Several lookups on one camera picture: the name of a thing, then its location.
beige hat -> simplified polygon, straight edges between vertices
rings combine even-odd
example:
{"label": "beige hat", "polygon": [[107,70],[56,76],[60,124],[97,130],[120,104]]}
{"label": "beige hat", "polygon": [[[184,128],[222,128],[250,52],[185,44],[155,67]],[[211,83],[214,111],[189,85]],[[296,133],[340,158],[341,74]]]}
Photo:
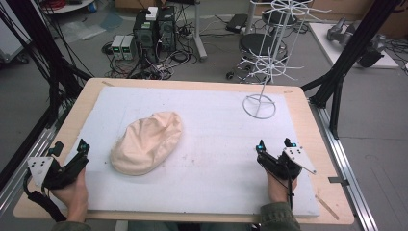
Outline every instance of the beige hat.
{"label": "beige hat", "polygon": [[126,128],[111,152],[114,168],[127,175],[143,175],[158,166],[176,147],[181,118],[173,112],[153,114]]}

white mounting plate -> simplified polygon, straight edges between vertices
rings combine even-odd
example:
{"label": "white mounting plate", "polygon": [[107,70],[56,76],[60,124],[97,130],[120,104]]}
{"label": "white mounting plate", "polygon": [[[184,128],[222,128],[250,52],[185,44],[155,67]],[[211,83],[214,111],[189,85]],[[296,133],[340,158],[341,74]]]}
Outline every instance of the white mounting plate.
{"label": "white mounting plate", "polygon": [[48,169],[51,167],[52,160],[52,157],[31,157],[28,159],[28,168],[33,175],[33,180],[37,187],[40,187],[42,182],[44,182]]}
{"label": "white mounting plate", "polygon": [[291,160],[313,174],[316,174],[316,169],[309,159],[303,147],[285,147],[283,151],[291,158]]}

person's right hand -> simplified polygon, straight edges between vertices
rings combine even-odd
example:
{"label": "person's right hand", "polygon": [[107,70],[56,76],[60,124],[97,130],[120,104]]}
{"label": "person's right hand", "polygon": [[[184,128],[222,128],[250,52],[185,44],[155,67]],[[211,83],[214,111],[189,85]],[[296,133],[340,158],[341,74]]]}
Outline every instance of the person's right hand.
{"label": "person's right hand", "polygon": [[51,191],[68,209],[67,221],[84,222],[88,210],[88,189],[85,184],[85,169],[75,182],[60,190]]}
{"label": "person's right hand", "polygon": [[[279,180],[277,177],[272,176],[269,172],[267,172],[268,176],[268,195],[270,202],[277,203],[277,202],[288,202],[288,181]],[[297,186],[297,178],[292,181],[292,191]]]}

sleeve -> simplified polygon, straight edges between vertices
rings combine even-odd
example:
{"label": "sleeve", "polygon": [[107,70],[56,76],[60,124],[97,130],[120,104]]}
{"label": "sleeve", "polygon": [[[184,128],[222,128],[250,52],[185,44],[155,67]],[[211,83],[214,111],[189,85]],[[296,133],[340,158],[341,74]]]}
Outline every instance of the sleeve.
{"label": "sleeve", "polygon": [[288,203],[271,203],[261,207],[261,230],[300,231]]}
{"label": "sleeve", "polygon": [[51,231],[90,231],[90,226],[80,222],[63,221],[56,223]]}

floor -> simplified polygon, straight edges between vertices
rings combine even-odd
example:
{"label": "floor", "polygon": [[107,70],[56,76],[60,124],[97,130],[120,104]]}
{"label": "floor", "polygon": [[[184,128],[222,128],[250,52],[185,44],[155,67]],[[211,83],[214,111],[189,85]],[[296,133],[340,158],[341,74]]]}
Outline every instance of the floor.
{"label": "floor", "polygon": [[[62,24],[84,21],[87,26],[97,24],[108,29],[90,40],[69,44],[94,76],[103,77],[110,71],[109,61],[101,52],[102,46],[112,41],[115,35],[132,32],[133,14],[120,15],[123,17],[118,17],[108,4],[93,14],[83,10],[59,16]],[[201,28],[211,24],[209,28],[212,30],[201,34],[227,33],[221,22],[214,21],[218,19],[202,19]],[[203,36],[208,59],[203,63],[175,67],[175,73],[168,81],[238,83],[236,78],[227,80],[225,74],[240,60],[239,38],[239,35]],[[290,44],[293,38],[290,35],[286,42]],[[61,40],[56,39],[56,42],[63,50]],[[296,80],[280,77],[274,80],[275,85],[303,86],[325,74],[331,66],[311,32],[299,36],[291,64],[304,66],[288,72]],[[405,156],[408,149],[407,89],[408,76],[401,69],[352,68],[344,81],[339,136],[379,230],[408,230],[408,181],[404,178],[408,166]],[[306,95],[312,96],[315,92],[309,90]],[[0,126],[0,169],[3,169],[47,108],[48,85],[33,63],[13,62],[0,70],[0,95],[0,118],[3,121]],[[14,203],[15,200],[3,211],[0,218],[2,230],[51,228],[51,220],[15,218]],[[89,224],[93,230],[115,229],[113,220],[90,220]],[[302,224],[301,227],[303,230],[361,230],[358,221],[352,225]]]}

